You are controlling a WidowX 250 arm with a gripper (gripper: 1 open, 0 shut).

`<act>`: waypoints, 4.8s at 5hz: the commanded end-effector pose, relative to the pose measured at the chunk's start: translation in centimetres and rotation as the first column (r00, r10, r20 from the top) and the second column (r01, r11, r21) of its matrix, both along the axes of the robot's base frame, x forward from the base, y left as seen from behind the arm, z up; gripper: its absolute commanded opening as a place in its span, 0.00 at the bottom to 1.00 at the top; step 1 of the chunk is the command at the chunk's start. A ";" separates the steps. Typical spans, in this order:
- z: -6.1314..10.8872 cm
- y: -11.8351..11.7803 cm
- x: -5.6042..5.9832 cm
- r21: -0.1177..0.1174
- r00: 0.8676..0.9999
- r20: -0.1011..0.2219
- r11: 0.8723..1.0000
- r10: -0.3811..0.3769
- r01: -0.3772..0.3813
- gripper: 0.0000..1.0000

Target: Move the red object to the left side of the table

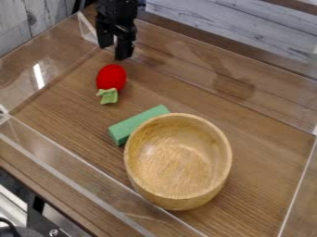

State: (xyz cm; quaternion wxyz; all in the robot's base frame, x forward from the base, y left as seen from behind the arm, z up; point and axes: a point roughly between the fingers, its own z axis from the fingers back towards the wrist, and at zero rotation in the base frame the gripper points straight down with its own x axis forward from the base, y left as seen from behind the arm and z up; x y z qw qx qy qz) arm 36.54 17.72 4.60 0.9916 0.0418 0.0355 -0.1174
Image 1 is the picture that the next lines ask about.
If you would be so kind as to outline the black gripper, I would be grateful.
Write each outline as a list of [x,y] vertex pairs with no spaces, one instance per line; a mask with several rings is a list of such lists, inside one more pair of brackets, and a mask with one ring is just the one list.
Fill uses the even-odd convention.
[[116,59],[122,61],[133,56],[137,41],[138,0],[98,0],[96,29],[98,43],[102,48],[114,45],[117,35]]

